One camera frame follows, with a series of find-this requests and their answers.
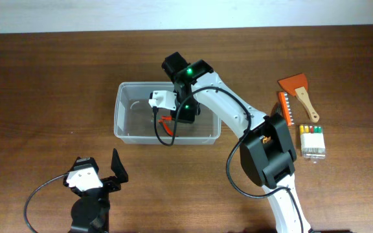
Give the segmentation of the red black cutting pliers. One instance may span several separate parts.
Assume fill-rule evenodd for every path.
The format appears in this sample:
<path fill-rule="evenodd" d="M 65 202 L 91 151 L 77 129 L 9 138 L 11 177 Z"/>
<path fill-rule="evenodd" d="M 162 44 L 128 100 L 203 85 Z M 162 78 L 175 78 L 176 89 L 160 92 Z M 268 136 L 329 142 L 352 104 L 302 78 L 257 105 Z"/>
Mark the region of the red black cutting pliers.
<path fill-rule="evenodd" d="M 169 136 L 172 137 L 174 135 L 173 131 L 170 129 L 168 123 L 171 122 L 173 118 L 171 116 L 162 116 L 158 123 L 164 129 L 164 132 Z"/>

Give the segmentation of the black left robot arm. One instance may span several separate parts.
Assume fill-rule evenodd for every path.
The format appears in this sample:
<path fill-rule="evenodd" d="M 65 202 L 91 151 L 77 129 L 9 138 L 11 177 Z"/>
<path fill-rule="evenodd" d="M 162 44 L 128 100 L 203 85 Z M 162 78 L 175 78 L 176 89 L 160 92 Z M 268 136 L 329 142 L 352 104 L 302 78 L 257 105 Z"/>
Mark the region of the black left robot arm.
<path fill-rule="evenodd" d="M 113 176 L 100 178 L 94 158 L 75 160 L 63 180 L 63 185 L 79 197 L 71 208 L 70 232 L 109 232 L 109 195 L 128 182 L 117 150 L 112 153 L 111 170 Z"/>

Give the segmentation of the orange scraper wooden handle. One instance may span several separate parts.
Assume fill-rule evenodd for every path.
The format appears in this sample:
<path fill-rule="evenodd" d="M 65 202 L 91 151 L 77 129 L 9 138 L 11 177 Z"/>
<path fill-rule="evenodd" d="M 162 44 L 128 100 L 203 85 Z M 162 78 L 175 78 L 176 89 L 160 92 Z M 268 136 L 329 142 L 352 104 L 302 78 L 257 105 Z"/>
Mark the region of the orange scraper wooden handle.
<path fill-rule="evenodd" d="M 296 99 L 305 108 L 309 119 L 313 123 L 317 123 L 320 119 L 319 114 L 311 104 L 308 94 L 308 80 L 305 74 L 296 74 L 278 81 L 279 86 L 285 90 L 291 96 L 295 96 Z"/>

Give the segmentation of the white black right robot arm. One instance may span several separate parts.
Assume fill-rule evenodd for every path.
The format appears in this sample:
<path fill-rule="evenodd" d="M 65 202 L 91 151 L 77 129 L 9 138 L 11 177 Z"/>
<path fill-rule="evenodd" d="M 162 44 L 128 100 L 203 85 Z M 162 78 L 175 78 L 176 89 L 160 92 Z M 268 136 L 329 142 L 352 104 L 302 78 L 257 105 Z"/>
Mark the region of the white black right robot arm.
<path fill-rule="evenodd" d="M 189 63 L 175 52 L 161 67 L 174 90 L 166 93 L 153 111 L 168 109 L 175 124 L 192 124 L 201 105 L 209 108 L 238 138 L 225 165 L 232 187 L 251 199 L 268 199 L 277 232 L 312 232 L 295 188 L 297 153 L 284 118 L 278 113 L 269 116 L 249 105 L 203 60 Z M 243 171 L 264 190 L 263 195 L 244 192 L 233 181 L 231 161 L 235 153 L 240 154 Z"/>

